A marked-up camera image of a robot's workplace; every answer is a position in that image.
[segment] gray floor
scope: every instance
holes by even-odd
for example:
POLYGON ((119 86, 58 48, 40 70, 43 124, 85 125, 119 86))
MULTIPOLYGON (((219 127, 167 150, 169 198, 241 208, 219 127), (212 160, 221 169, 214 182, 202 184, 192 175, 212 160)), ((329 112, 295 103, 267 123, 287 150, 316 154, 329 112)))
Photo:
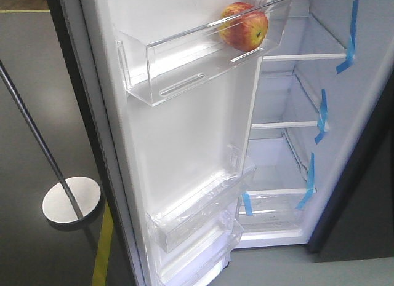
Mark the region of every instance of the gray floor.
POLYGON ((314 263, 303 246, 237 251, 231 257, 210 286, 394 285, 394 258, 314 263))
MULTIPOLYGON (((48 13, 0 14, 0 57, 66 177, 99 181, 48 13)), ((0 84, 0 285, 90 285, 100 216, 83 231, 51 227, 42 199, 57 182, 0 84)), ((131 285, 113 238, 107 285, 131 285)), ((394 285, 394 258, 314 263, 303 246, 237 251, 211 283, 309 286, 394 285)))
MULTIPOLYGON (((48 12, 0 13, 0 58, 64 176, 100 178, 48 12)), ((60 231, 41 211, 58 182, 0 82, 0 285, 90 285, 102 222, 60 231)), ((116 235, 107 285, 132 285, 116 235)))

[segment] red apple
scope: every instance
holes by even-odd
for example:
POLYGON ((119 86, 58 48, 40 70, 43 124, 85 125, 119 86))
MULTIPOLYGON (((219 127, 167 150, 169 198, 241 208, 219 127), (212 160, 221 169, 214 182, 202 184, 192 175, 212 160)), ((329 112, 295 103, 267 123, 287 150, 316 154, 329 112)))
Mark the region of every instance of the red apple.
MULTIPOLYGON (((238 14, 253 8, 253 5, 236 2, 227 6, 221 18, 238 14)), ((248 52, 252 51, 263 42, 268 30, 268 19, 262 11, 253 11, 239 18, 225 22, 219 28, 220 37, 232 47, 248 52)))

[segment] blue tape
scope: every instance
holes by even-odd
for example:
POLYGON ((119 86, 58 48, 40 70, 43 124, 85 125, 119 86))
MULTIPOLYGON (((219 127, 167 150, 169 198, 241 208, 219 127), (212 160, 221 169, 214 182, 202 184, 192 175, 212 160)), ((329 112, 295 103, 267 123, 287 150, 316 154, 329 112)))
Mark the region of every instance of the blue tape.
POLYGON ((249 194, 247 192, 243 193, 242 199, 244 201, 246 215, 253 216, 252 203, 251 203, 251 198, 249 197, 249 194))
POLYGON ((318 144, 325 136, 326 121, 328 116, 326 89, 321 90, 321 104, 319 110, 318 128, 320 133, 315 137, 315 143, 318 144))
POLYGON ((352 8, 352 20, 350 22, 350 38, 346 52, 346 59, 343 63, 337 66, 337 74, 340 74, 341 72, 345 71, 347 68, 352 66, 352 64, 355 61, 357 12, 358 12, 358 0, 354 0, 353 8, 352 8))
POLYGON ((310 155, 310 164, 308 171, 308 180, 307 180, 307 192, 304 195, 304 198, 298 203, 295 209, 303 209, 305 204, 309 201, 309 199, 313 195, 313 191, 315 190, 315 154, 311 153, 310 155))

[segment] refrigerator side panel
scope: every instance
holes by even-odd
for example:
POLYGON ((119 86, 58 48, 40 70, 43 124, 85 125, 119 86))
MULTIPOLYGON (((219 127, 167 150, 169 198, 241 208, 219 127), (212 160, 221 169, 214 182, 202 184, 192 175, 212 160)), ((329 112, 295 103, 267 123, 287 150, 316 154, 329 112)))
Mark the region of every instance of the refrigerator side panel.
MULTIPOLYGON (((337 35, 350 34, 338 23, 352 0, 312 0, 316 17, 337 35)), ((326 89, 329 131, 316 146, 317 193, 306 208, 303 230, 310 236, 335 188, 349 157, 392 71, 394 62, 394 0, 359 0, 356 20, 356 58, 347 70, 337 74, 338 62, 303 62, 298 69, 307 74, 316 90, 326 89)))

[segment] round metal base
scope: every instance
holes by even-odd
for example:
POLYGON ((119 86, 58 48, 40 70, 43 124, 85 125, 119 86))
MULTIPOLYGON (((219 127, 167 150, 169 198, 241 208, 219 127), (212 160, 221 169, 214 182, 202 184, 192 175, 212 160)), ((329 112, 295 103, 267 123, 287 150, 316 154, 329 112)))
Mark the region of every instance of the round metal base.
POLYGON ((91 178, 71 177, 67 178, 66 182, 74 194, 83 218, 78 219, 63 186, 57 183, 45 195, 42 212, 48 220, 58 224, 75 223, 85 219, 96 208, 101 196, 99 184, 91 178))

